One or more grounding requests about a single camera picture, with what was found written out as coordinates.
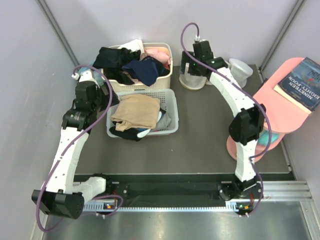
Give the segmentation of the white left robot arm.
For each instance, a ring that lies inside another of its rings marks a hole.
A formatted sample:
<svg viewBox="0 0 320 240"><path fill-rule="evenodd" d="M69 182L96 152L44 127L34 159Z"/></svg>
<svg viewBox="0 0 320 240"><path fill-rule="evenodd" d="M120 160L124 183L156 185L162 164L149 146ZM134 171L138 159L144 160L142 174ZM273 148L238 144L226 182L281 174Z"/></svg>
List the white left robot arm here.
<svg viewBox="0 0 320 240"><path fill-rule="evenodd" d="M40 213L77 219L86 203L97 195L109 198L114 191L110 180L99 173L79 184L74 183L76 168L85 142L92 128L100 122L109 108L118 104L101 70L88 67L72 78L77 81L75 99L71 108L63 115L59 145L47 179L41 189L32 192L36 205L36 216Z"/></svg>

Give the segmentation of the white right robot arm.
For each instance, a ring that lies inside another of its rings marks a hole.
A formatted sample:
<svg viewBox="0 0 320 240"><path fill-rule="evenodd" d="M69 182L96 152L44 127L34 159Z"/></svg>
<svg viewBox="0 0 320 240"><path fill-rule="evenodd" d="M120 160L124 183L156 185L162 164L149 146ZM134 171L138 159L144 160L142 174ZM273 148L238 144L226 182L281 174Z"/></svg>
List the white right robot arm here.
<svg viewBox="0 0 320 240"><path fill-rule="evenodd" d="M236 146L234 180L231 183L219 184L217 189L223 200L245 198L257 185L254 155L265 121L265 107L255 103L251 96L239 90L239 84L233 78L230 67L222 57L214 57L207 40L197 38L193 43L193 51L184 51L182 56L188 63L188 74L209 80L232 111L233 120L228 131Z"/></svg>

